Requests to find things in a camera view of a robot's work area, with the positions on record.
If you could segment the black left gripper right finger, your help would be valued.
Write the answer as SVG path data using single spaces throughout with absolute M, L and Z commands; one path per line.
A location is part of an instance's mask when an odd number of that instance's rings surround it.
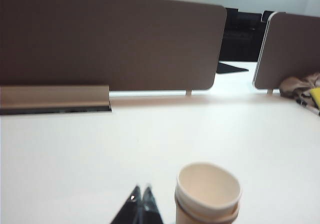
M 163 224 L 163 220 L 150 185 L 146 187 L 142 195 L 140 223 Z

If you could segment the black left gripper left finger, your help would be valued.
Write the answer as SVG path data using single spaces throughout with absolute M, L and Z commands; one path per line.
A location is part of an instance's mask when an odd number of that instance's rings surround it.
M 138 222 L 138 209 L 140 206 L 141 188 L 139 185 L 136 185 L 111 221 L 111 224 L 136 224 Z

